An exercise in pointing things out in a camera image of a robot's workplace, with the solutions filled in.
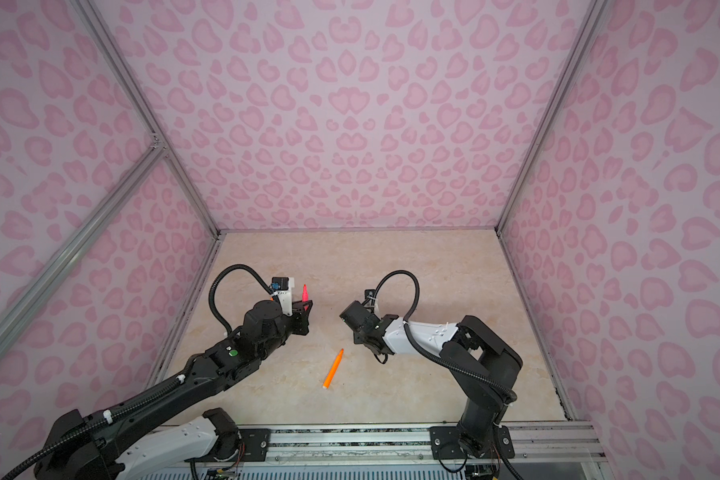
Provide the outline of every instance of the mounting plate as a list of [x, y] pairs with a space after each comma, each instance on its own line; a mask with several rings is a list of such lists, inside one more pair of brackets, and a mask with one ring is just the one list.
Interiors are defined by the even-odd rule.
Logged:
[[242, 443], [246, 446], [241, 462], [264, 462], [269, 450], [270, 433], [269, 428], [240, 428]]
[[[455, 426], [430, 427], [429, 444], [432, 447], [432, 458], [435, 460], [464, 459], [464, 452], [461, 451], [458, 444], [458, 433]], [[499, 454], [505, 458], [514, 458], [512, 438], [509, 437], [509, 429], [504, 426], [499, 428]]]

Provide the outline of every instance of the wire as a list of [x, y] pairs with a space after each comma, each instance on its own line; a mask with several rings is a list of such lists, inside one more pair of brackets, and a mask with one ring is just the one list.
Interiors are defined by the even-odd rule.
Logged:
[[490, 447], [493, 449], [494, 453], [496, 454], [496, 463], [493, 464], [493, 462], [491, 462], [491, 465], [492, 465], [492, 468], [494, 469], [494, 476], [498, 477], [499, 472], [501, 472], [501, 460], [499, 459], [500, 458], [499, 449], [496, 447], [496, 442], [491, 443]]
[[235, 478], [237, 478], [237, 466], [240, 465], [240, 460], [246, 454], [246, 444], [243, 442], [240, 445], [240, 453], [237, 454], [237, 462], [235, 462]]
[[264, 282], [264, 280], [262, 280], [262, 278], [259, 276], [259, 274], [257, 274], [256, 271], [248, 265], [235, 264], [235, 265], [230, 265], [227, 268], [225, 268], [224, 270], [222, 270], [221, 273], [213, 281], [213, 283], [211, 283], [211, 288], [208, 291], [208, 306], [211, 308], [211, 313], [213, 314], [213, 316], [226, 329], [227, 336], [232, 335], [232, 327], [230, 326], [230, 323], [227, 322], [226, 319], [219, 312], [219, 309], [216, 308], [216, 289], [219, 287], [219, 283], [221, 282], [221, 280], [225, 276], [229, 275], [231, 272], [233, 272], [235, 270], [245, 270], [249, 274], [253, 275], [253, 278], [255, 278], [257, 282], [259, 282], [259, 285], [261, 285], [264, 288], [264, 290], [266, 290], [266, 292], [269, 293], [269, 295], [272, 295], [273, 293], [275, 293], [275, 291], [272, 290], [272, 288], [269, 285], [267, 285]]
[[190, 472], [192, 473], [192, 480], [200, 480], [200, 477], [197, 476], [196, 462], [196, 459], [190, 458]]
[[[440, 446], [440, 448], [438, 449], [438, 452], [440, 452], [440, 450], [442, 450], [442, 448], [445, 447], [446, 445], [456, 445], [456, 444], [455, 444], [455, 442], [444, 443], [443, 445]], [[468, 460], [468, 459], [469, 459], [469, 455], [467, 455], [467, 454], [465, 453], [465, 454], [464, 454], [464, 461], [461, 463], [461, 467], [456, 468], [455, 470], [451, 470], [450, 468], [446, 467], [445, 464], [443, 463], [443, 461], [442, 461], [440, 458], [438, 458], [438, 462], [440, 462], [440, 466], [442, 466], [442, 468], [445, 468], [445, 471], [446, 471], [446, 472], [448, 472], [448, 473], [459, 473], [461, 470], [464, 470], [464, 466], [467, 465], [467, 460]]]
[[[202, 354], [197, 353], [195, 355], [192, 355], [184, 365], [184, 370], [181, 371], [181, 374], [186, 376], [190, 370], [192, 369], [192, 364], [195, 362], [195, 359], [198, 356], [201, 356]], [[167, 395], [170, 393], [173, 389], [177, 388], [179, 385], [181, 385], [181, 380], [178, 378], [173, 379], [171, 383], [163, 387], [162, 389], [158, 390], [157, 392], [154, 392], [152, 395], [149, 395], [147, 398], [143, 398], [139, 400], [138, 402], [135, 402], [131, 405], [128, 405], [124, 408], [121, 408], [117, 410], [116, 412], [112, 413], [112, 421], [115, 422], [116, 420], [119, 420], [126, 415], [135, 412], [141, 408], [143, 408], [146, 405], [149, 405], [150, 403], [154, 402], [158, 398], [161, 398], [162, 396]], [[50, 444], [47, 447], [44, 447], [39, 452], [35, 453], [34, 455], [30, 456], [26, 460], [24, 460], [22, 463], [17, 465], [13, 470], [5, 474], [5, 476], [2, 477], [2, 480], [14, 480], [17, 476], [19, 476], [24, 470], [31, 467], [38, 461], [42, 460], [43, 458], [47, 457], [48, 455], [56, 452], [59, 448], [66, 446], [67, 443], [74, 442], [75, 440], [79, 439], [80, 437], [86, 435], [87, 433], [94, 432], [100, 428], [106, 427], [109, 425], [108, 421], [102, 418], [101, 420], [96, 420], [96, 422], [89, 423], [85, 427], [79, 428], [77, 430], [74, 430], [72, 432], [68, 432], [67, 434], [63, 435], [61, 438], [59, 438], [56, 442]]]
[[509, 404], [514, 402], [518, 399], [518, 396], [515, 394], [515, 392], [512, 391], [512, 389], [508, 389], [507, 387], [501, 385], [500, 383], [496, 382], [495, 380], [491, 379], [489, 376], [482, 375], [480, 373], [472, 372], [471, 370], [466, 370], [461, 368], [459, 365], [449, 361], [449, 360], [443, 360], [439, 356], [436, 356], [429, 351], [425, 350], [421, 345], [418, 344], [416, 339], [413, 337], [413, 334], [411, 333], [411, 327], [408, 324], [408, 319], [411, 318], [411, 315], [416, 310], [416, 307], [418, 306], [418, 298], [419, 298], [419, 285], [418, 285], [418, 279], [416, 278], [416, 275], [412, 274], [411, 272], [407, 270], [395, 270], [394, 272], [390, 272], [387, 274], [384, 278], [382, 278], [382, 281], [378, 283], [376, 286], [376, 290], [374, 291], [374, 299], [371, 302], [371, 306], [374, 305], [374, 301], [376, 298], [378, 298], [378, 291], [382, 288], [382, 285], [384, 285], [384, 282], [389, 280], [395, 275], [406, 275], [411, 278], [413, 281], [414, 286], [414, 297], [413, 297], [413, 303], [411, 304], [411, 308], [408, 309], [408, 312], [405, 313], [403, 316], [403, 329], [405, 330], [405, 336], [408, 338], [408, 341], [411, 343], [411, 346], [416, 350], [417, 352], [421, 353], [424, 358], [427, 360], [431, 360], [432, 362], [437, 363], [440, 366], [443, 366], [453, 372], [461, 373], [461, 375], [468, 376], [471, 379], [478, 380], [479, 382], [485, 383], [490, 388], [496, 391], [499, 395], [504, 397], [505, 403]]
[[496, 448], [496, 455], [501, 458], [501, 461], [504, 462], [504, 464], [507, 466], [507, 470], [517, 479], [517, 480], [523, 480], [523, 477], [520, 476], [517, 470], [514, 469], [514, 466], [512, 466], [511, 463], [509, 463], [509, 460], [505, 456], [501, 456], [498, 453], [499, 450], [499, 429], [494, 428], [494, 446]]

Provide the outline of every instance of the pink leopard print wall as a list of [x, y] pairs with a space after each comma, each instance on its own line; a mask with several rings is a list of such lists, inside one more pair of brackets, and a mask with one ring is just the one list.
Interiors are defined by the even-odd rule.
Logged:
[[588, 4], [98, 2], [232, 229], [495, 225]]
[[64, 0], [0, 2], [0, 313], [148, 141]]
[[720, 478], [720, 2], [621, 0], [510, 222], [618, 478]]
[[0, 476], [43, 445], [60, 415], [144, 388], [209, 244], [158, 164], [0, 362]]

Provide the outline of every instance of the metal base rail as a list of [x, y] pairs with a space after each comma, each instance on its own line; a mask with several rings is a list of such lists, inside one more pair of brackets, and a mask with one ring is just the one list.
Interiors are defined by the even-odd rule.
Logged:
[[[203, 479], [206, 469], [198, 466]], [[465, 472], [448, 473], [435, 466], [269, 466], [246, 462], [224, 478], [235, 480], [466, 480]], [[141, 480], [192, 480], [189, 466], [168, 467]]]
[[[272, 434], [264, 462], [247, 466], [438, 465], [429, 428], [455, 423], [256, 425]], [[504, 422], [518, 462], [607, 462], [590, 422]], [[170, 428], [162, 426], [157, 431]], [[468, 464], [489, 463], [470, 459]], [[229, 466], [208, 463], [203, 467]]]

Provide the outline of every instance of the orange marker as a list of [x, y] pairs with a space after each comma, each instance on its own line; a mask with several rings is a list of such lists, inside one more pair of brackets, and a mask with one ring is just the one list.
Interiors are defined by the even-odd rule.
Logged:
[[338, 368], [338, 364], [342, 362], [342, 356], [344, 355], [344, 349], [342, 349], [338, 355], [336, 355], [336, 360], [333, 361], [333, 366], [331, 367], [331, 371], [328, 372], [328, 376], [326, 377], [326, 380], [322, 383], [322, 388], [327, 389], [329, 385], [331, 385], [331, 380], [333, 380], [333, 376], [336, 373], [336, 369]]

